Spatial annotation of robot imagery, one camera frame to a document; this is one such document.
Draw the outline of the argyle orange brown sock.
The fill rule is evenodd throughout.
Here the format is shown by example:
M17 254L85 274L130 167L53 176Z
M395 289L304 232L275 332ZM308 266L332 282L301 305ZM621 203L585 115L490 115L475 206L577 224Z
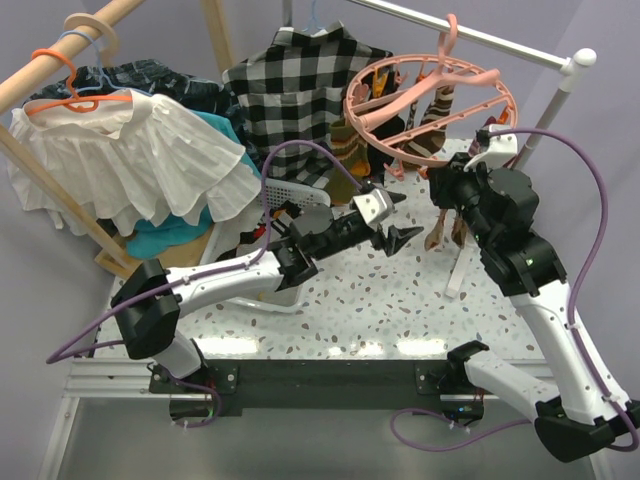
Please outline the argyle orange brown sock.
M450 233L451 240L460 248L463 249L466 244L466 238L468 235L468 226L461 215L456 215L454 218L452 230Z

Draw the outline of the pink round clip hanger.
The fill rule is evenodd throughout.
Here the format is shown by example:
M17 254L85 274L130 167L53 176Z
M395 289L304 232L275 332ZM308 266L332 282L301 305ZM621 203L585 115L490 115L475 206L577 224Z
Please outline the pink round clip hanger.
M344 115L360 138L392 157L387 172L398 180L405 166L419 171L445 164L436 158L449 125L500 107L497 124L514 127L516 101L497 69L486 70L451 56L459 27L446 17L434 54L406 54L380 60L361 70L347 87ZM491 96L462 110L453 108L458 87L488 88Z

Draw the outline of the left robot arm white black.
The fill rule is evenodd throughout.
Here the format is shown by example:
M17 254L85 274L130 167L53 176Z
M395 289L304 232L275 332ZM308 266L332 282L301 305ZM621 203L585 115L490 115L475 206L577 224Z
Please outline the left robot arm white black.
M362 243L391 257L422 227L383 227L405 195L374 188L353 198L350 211L335 217L312 205L293 219L279 239L230 260L165 268L146 260L122 285L111 307L128 357L152 359L185 392L200 390L207 368L196 343L178 331L184 316L203 307L258 291L297 287L318 272L317 261Z

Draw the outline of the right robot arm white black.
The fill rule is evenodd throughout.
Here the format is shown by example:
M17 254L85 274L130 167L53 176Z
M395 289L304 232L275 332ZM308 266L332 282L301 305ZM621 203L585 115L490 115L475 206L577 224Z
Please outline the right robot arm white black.
M532 228L539 197L530 178L490 169L457 154L428 173L430 197L469 227L489 278L524 319L554 381L547 383L501 359L480 341L447 354L448 386L479 387L517 410L557 460L571 462L602 449L639 446L639 403L614 379L582 322L566 271L553 246Z

